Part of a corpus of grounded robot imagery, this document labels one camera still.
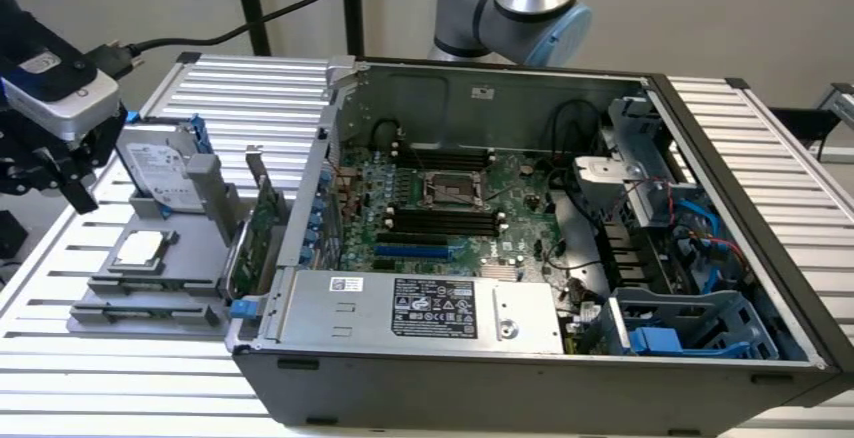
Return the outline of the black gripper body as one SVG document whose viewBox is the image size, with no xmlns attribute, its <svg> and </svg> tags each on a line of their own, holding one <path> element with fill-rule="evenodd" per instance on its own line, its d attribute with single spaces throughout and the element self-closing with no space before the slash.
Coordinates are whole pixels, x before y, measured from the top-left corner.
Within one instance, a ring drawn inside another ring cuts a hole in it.
<svg viewBox="0 0 854 438">
<path fill-rule="evenodd" d="M 67 144 L 29 120 L 1 121 L 1 193 L 21 196 L 31 190 L 58 196 L 65 177 L 61 162 Z"/>
</svg>

